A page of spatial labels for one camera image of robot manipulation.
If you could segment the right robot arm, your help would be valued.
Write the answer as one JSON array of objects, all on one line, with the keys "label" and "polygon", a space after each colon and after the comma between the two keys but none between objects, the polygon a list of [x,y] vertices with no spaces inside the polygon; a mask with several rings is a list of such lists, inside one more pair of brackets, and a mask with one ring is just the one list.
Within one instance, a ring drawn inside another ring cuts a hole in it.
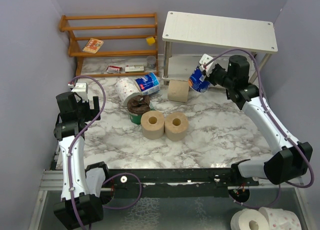
[{"label": "right robot arm", "polygon": [[268,143],[272,157],[269,160],[245,160],[230,172],[229,179],[240,186],[248,178],[267,179],[275,185],[282,183],[297,187],[292,180],[310,173],[310,182],[303,188],[313,185],[315,176],[310,164],[313,148],[308,142],[301,142],[280,122],[267,105],[261,86],[249,82],[250,64],[245,56],[232,55],[228,68],[214,64],[214,58],[206,56],[200,70],[204,79],[212,85],[226,90],[232,100],[256,125]]}]

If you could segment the brown roll back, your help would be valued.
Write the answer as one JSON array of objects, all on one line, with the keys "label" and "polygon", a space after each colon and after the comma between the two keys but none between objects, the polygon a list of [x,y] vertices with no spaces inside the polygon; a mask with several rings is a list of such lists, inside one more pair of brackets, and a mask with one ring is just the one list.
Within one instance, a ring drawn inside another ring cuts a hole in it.
[{"label": "brown roll back", "polygon": [[168,85],[167,99],[175,102],[188,101],[189,84],[187,81],[171,80]]}]

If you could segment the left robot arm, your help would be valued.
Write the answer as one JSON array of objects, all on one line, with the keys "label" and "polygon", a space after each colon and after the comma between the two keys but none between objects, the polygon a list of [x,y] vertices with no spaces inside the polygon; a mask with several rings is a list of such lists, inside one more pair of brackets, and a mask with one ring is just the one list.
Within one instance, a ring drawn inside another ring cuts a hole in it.
[{"label": "left robot arm", "polygon": [[59,114],[54,136],[62,154],[63,186],[54,215],[68,230],[74,230],[103,219],[101,188],[111,180],[107,165],[101,161],[84,165],[85,131],[88,122],[101,119],[99,98],[74,91],[56,96]]}]

